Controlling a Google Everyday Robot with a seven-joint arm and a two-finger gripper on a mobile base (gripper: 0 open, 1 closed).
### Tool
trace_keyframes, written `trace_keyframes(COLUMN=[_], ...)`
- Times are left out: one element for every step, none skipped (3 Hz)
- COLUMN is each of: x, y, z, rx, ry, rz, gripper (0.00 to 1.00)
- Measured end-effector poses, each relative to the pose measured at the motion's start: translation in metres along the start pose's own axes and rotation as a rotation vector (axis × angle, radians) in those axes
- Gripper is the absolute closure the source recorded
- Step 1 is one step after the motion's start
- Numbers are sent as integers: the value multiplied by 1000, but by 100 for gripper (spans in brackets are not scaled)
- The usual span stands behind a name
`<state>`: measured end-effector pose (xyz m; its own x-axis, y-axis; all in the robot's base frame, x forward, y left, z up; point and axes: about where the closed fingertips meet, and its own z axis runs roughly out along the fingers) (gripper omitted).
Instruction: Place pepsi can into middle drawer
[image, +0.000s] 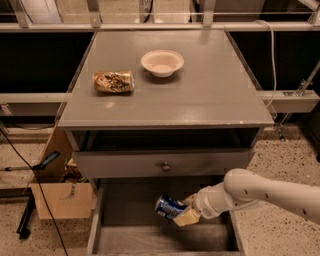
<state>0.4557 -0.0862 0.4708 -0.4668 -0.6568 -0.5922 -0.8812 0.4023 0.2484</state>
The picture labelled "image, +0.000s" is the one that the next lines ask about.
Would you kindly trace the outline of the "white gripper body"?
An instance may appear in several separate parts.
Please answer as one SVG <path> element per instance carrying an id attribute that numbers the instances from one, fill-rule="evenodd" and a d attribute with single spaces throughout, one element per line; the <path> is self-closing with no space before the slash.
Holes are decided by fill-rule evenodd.
<path id="1" fill-rule="evenodd" d="M 210 186 L 196 193 L 193 207 L 202 218 L 213 219 L 220 215 L 220 212 L 213 207 L 213 199 L 215 196 L 216 190 Z"/>

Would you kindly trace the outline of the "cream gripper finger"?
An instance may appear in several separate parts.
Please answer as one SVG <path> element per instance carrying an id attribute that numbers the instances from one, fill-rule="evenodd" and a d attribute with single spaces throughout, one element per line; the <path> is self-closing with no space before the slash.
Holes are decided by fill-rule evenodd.
<path id="1" fill-rule="evenodd" d="M 196 193 L 188 196 L 187 198 L 185 198 L 185 199 L 183 200 L 183 203 L 184 203 L 185 205 L 187 205 L 188 207 L 194 207 L 194 206 L 195 206 L 196 196 L 197 196 Z"/>
<path id="2" fill-rule="evenodd" d="M 192 207 L 187 207 L 182 213 L 173 219 L 179 226 L 193 225 L 199 222 L 200 214 Z"/>

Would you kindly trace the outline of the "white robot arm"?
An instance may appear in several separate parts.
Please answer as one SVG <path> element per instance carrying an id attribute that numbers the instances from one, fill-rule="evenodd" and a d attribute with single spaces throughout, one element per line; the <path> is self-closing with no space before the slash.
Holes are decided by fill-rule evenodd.
<path id="1" fill-rule="evenodd" d="M 255 207 L 260 201 L 320 223 L 320 187 L 272 180 L 241 168 L 228 171 L 221 183 L 186 198 L 186 209 L 173 221 L 178 226 L 192 225 L 201 218 Z"/>

